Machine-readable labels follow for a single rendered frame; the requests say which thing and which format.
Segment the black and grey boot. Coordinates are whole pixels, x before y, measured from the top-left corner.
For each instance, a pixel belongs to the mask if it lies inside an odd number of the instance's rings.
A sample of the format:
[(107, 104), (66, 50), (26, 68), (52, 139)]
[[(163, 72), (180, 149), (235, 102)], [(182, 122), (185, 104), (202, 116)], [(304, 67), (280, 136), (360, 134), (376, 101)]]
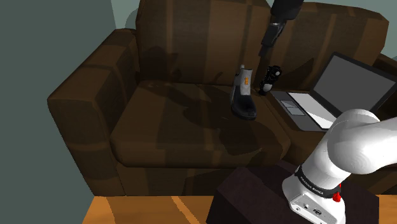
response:
[(244, 64), (241, 64), (230, 93), (232, 113), (243, 120), (254, 120), (257, 116), (256, 106), (251, 97), (252, 72), (252, 69), (246, 69)]

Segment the grey laptop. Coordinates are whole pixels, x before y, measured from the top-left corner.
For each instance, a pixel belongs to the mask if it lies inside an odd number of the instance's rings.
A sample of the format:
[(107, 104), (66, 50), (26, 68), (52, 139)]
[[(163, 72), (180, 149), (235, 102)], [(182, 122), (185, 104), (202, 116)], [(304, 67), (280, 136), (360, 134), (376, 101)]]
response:
[(326, 132), (350, 109), (375, 112), (397, 90), (397, 77), (341, 53), (332, 53), (310, 91), (270, 94), (302, 131)]

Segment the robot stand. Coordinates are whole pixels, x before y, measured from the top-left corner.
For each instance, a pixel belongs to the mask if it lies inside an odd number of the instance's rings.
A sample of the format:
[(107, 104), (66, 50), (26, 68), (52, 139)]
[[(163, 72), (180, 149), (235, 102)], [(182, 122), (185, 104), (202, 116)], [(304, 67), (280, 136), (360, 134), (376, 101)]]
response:
[[(294, 213), (282, 192), (282, 181), (297, 166), (284, 160), (271, 167), (239, 167), (216, 189), (207, 224), (312, 224)], [(342, 182), (346, 224), (379, 224), (379, 198)]]

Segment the black and white figure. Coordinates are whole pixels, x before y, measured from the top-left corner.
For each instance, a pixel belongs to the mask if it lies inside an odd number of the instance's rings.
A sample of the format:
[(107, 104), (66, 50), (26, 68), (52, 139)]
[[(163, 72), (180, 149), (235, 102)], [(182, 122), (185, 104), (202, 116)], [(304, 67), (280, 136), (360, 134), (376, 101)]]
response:
[(267, 73), (265, 77), (260, 82), (260, 95), (266, 95), (271, 91), (273, 84), (278, 80), (282, 74), (281, 68), (279, 66), (268, 66)]

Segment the brown sofa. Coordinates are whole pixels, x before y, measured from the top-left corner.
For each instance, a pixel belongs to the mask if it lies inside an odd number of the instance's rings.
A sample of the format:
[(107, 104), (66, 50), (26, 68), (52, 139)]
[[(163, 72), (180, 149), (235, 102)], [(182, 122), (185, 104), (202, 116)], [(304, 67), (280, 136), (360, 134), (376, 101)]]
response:
[(231, 112), (240, 65), (257, 87), (269, 65), (277, 90), (306, 92), (333, 52), (397, 76), (382, 54), (380, 13), (306, 2), (259, 58), (267, 0), (140, 0), (48, 97), (48, 108), (87, 185), (99, 196), (212, 195), (240, 166), (302, 163), (323, 137), (300, 130), (271, 95), (251, 95), (253, 121)]

